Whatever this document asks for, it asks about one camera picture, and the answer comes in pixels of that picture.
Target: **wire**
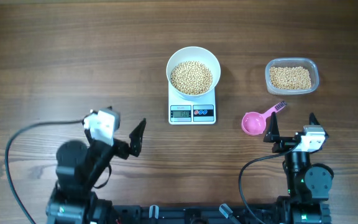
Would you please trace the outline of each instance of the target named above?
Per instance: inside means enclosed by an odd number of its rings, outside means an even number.
[[[24,127],[20,130],[18,130],[7,142],[6,144],[6,149],[5,149],[5,168],[6,168],[6,175],[7,175],[7,181],[9,182],[9,186],[11,188],[11,191],[13,193],[13,196],[16,199],[16,202],[19,204],[20,208],[22,209],[22,211],[24,212],[24,215],[26,215],[26,217],[29,219],[29,221],[31,222],[31,224],[35,224],[34,220],[32,219],[31,215],[29,214],[29,212],[25,209],[22,201],[20,200],[19,196],[17,195],[16,189],[13,185],[13,181],[12,181],[12,177],[11,177],[11,172],[9,171],[9,150],[11,148],[11,145],[13,143],[13,140],[15,140],[15,138],[17,138],[20,134],[22,134],[23,132],[26,132],[32,128],[36,128],[39,126],[50,126],[50,125],[61,125],[61,124],[77,124],[77,123],[81,123],[82,119],[80,120],[74,120],[74,121],[49,121],[49,122],[41,122],[41,123],[36,123],[36,124],[31,124],[27,127]]]
[[[260,220],[258,217],[256,217],[256,215],[252,212],[252,210],[250,209],[247,201],[246,201],[246,198],[244,197],[244,193],[242,192],[242,185],[241,185],[241,178],[242,178],[242,173],[244,172],[244,170],[251,164],[253,164],[254,162],[258,162],[258,161],[263,161],[265,159],[273,159],[273,158],[276,158],[276,157],[280,157],[280,156],[284,156],[285,154],[288,154],[290,152],[292,152],[298,145],[294,146],[292,149],[288,150],[287,152],[282,152],[282,153],[279,153],[279,154],[276,154],[276,155],[271,155],[271,156],[265,156],[265,157],[261,157],[261,158],[258,158],[258,159],[254,159],[250,162],[248,162],[245,166],[242,167],[241,171],[240,171],[240,174],[239,174],[239,190],[240,190],[240,196],[241,196],[241,199],[242,199],[242,202],[244,203],[244,205],[246,206],[246,208],[248,209],[249,213],[258,221],[260,222],[261,224],[265,224],[262,220]]]

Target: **scale display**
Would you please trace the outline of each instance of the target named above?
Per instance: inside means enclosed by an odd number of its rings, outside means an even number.
[[[184,99],[169,86],[168,121],[170,124],[214,124],[216,122],[215,90],[204,96]]]
[[[172,115],[174,118],[189,118],[189,111],[172,111]]]

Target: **clear plastic container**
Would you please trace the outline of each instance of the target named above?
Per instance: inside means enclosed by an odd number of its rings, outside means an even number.
[[[270,68],[271,67],[303,67],[309,71],[311,88],[307,90],[283,90],[273,86],[270,79]],[[265,78],[267,91],[274,95],[298,95],[311,93],[315,91],[319,85],[318,71],[316,64],[307,58],[277,58],[272,60],[266,65]]]

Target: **scoop handle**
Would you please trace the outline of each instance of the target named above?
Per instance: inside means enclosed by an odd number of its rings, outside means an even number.
[[[272,108],[270,108],[268,111],[266,111],[264,114],[262,114],[262,117],[264,119],[267,119],[268,117],[270,117],[272,115],[273,112],[279,112],[280,110],[282,110],[285,106],[287,105],[287,102],[285,101],[281,101],[281,103],[277,103],[276,105],[274,105]]]

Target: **white bowl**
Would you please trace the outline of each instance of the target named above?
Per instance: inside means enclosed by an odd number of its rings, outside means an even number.
[[[209,87],[209,90],[203,94],[199,95],[189,95],[186,93],[182,93],[181,91],[177,90],[171,83],[171,73],[172,70],[181,62],[187,61],[198,61],[203,63],[212,73],[212,84]],[[178,50],[175,52],[167,63],[167,79],[168,84],[184,99],[194,99],[201,97],[211,90],[213,90],[218,84],[219,78],[221,77],[221,66],[215,55],[213,55],[209,50],[206,50],[202,47],[185,47],[183,49]]]

